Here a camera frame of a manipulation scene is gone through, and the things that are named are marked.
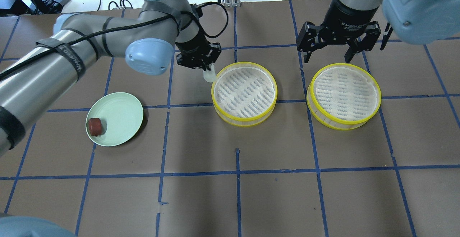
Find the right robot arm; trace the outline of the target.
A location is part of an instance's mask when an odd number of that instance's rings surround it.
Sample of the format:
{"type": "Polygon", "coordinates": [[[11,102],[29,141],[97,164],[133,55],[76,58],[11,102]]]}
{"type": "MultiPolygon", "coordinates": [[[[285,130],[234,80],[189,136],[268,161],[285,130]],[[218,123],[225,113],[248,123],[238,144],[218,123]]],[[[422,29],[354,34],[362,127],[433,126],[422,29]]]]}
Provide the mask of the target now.
{"type": "Polygon", "coordinates": [[[309,62],[312,53],[328,45],[348,45],[355,54],[371,51],[382,36],[384,50],[392,33],[408,44],[430,44],[459,33],[460,0],[332,0],[320,25],[305,22],[297,50],[309,62]]]}

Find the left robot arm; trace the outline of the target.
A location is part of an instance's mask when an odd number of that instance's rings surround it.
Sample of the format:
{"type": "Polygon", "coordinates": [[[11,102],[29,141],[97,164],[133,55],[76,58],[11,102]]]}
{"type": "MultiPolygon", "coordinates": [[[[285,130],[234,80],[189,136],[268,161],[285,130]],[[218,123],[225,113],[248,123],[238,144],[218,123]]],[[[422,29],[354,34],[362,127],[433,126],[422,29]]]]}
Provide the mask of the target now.
{"type": "Polygon", "coordinates": [[[222,51],[211,43],[188,0],[144,0],[136,19],[66,13],[53,35],[1,73],[1,154],[15,148],[26,131],[101,57],[124,58],[133,70],[163,74],[176,49],[178,65],[212,71],[222,51]]]}

